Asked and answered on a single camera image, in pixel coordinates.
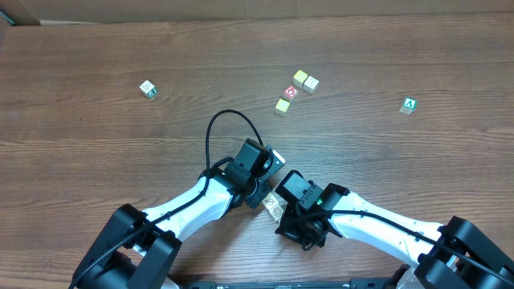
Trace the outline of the white red-sided block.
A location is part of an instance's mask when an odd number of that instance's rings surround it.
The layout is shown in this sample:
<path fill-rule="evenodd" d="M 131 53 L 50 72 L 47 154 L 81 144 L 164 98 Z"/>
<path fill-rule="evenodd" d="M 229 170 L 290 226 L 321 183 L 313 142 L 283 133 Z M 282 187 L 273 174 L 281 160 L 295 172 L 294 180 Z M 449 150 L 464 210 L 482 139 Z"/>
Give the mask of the white red-sided block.
<path fill-rule="evenodd" d="M 273 219 L 275 220 L 275 222 L 280 222 L 280 220 L 282 219 L 282 217 L 284 215 L 284 209 L 282 208 L 281 205 L 273 206 L 268 211 L 269 211 L 270 215 L 273 217 Z"/>

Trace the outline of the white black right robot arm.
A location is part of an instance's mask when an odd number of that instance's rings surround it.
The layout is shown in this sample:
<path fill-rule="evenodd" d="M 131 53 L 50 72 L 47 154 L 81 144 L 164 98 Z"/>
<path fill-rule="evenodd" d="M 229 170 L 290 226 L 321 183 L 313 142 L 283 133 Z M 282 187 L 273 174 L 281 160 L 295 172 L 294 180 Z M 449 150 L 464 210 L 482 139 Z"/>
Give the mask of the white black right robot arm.
<path fill-rule="evenodd" d="M 396 288 L 511 288 L 513 261 L 477 226 L 454 216 L 443 225 L 373 205 L 344 186 L 325 188 L 292 170 L 276 192 L 287 208 L 277 234 L 303 250 L 329 234 L 355 239 L 403 261 Z"/>

